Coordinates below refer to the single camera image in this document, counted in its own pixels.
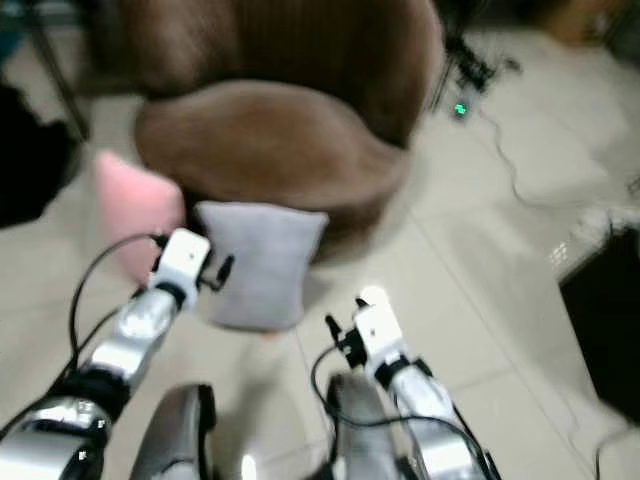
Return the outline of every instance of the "floor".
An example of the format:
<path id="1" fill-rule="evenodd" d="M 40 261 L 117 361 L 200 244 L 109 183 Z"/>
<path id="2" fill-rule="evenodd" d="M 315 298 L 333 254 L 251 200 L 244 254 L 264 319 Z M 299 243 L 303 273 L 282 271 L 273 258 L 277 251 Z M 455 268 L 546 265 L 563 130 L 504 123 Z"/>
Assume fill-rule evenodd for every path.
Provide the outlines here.
<path id="1" fill-rule="evenodd" d="M 260 480 L 303 477 L 328 445 L 329 424 L 308 380 L 330 343 L 323 316 L 331 311 L 347 324 L 353 296 L 367 284 L 386 287 L 410 347 L 450 389 L 503 478 L 593 477 L 596 444 L 624 421 L 594 395 L 556 280 L 583 253 L 569 231 L 584 204 L 624 201 L 625 182 L 640 173 L 640 75 L 605 51 L 568 51 L 535 32 L 474 40 L 489 55 L 522 63 L 524 73 L 505 73 L 482 109 L 502 126 L 522 195 L 557 208 L 514 199 L 486 120 L 426 118 L 408 185 L 365 252 L 309 273 L 306 318 L 296 330 L 277 337 L 221 331 L 201 320 L 207 301 L 181 317 L 117 425 L 104 478 L 127 477 L 162 394 L 189 381 L 215 388 L 213 455 L 227 478 L 242 478 L 247 455 Z M 73 74 L 77 34 L 59 32 L 55 41 Z M 45 119 L 61 115 L 28 43 L 6 73 Z M 43 218 L 0 232 L 0 420 L 41 392 L 68 354 L 70 294 L 106 242 L 90 161 L 99 148 L 135 161 L 139 103 L 94 100 L 87 168 Z M 566 255 L 553 256 L 558 247 Z M 83 331 L 130 290 L 115 266 L 99 272 L 83 299 Z M 637 478 L 639 453 L 637 433 L 612 445 L 602 478 Z"/>

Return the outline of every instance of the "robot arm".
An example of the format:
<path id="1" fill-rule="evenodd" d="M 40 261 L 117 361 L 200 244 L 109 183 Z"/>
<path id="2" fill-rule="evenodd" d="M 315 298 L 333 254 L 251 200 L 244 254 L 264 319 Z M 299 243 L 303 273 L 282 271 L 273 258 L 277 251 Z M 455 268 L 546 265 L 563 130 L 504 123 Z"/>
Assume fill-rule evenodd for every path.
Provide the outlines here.
<path id="1" fill-rule="evenodd" d="M 367 378 L 389 393 L 403 417 L 442 420 L 405 422 L 414 440 L 420 475 L 432 480 L 498 480 L 490 456 L 477 451 L 478 444 L 446 389 L 422 360 L 412 359 L 384 290 L 367 287 L 357 303 L 355 328 L 346 334 L 328 318 L 336 345 L 349 365 L 362 365 Z"/>
<path id="2" fill-rule="evenodd" d="M 110 336 L 0 442 L 0 478 L 100 478 L 112 425 L 182 308 L 192 308 L 209 241 L 176 230 L 148 290 L 122 308 Z"/>

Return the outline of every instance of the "brown armchair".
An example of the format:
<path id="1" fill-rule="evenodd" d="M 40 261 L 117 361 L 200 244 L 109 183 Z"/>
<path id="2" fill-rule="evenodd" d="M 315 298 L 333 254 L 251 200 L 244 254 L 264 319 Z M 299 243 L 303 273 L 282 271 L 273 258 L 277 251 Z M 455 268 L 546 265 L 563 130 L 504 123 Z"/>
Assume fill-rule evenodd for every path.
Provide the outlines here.
<path id="1" fill-rule="evenodd" d="M 325 211 L 324 254 L 370 232 L 440 56 L 428 0 L 120 5 L 147 167 L 192 200 Z"/>

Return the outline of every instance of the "gray pillow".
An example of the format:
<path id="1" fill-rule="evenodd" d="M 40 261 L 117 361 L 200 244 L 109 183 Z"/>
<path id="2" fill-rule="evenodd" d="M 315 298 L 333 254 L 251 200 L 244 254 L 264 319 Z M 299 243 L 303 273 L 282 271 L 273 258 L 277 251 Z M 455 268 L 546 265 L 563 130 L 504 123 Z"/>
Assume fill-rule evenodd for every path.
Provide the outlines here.
<path id="1" fill-rule="evenodd" d="M 212 320 L 262 331 L 300 322 L 302 283 L 327 215 L 257 203 L 201 202 L 196 209 L 216 266 L 228 255 L 235 257 Z"/>

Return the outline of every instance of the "chair seat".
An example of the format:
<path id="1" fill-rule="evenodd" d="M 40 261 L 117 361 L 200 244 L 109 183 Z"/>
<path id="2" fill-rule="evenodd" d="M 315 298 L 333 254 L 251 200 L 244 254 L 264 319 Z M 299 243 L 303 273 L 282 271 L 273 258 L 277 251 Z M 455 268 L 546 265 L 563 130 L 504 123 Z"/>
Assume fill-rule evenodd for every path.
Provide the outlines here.
<path id="1" fill-rule="evenodd" d="M 366 235 L 408 169 L 342 101 L 264 81 L 148 102 L 136 142 L 148 168 L 199 198 L 327 212 L 324 252 Z"/>

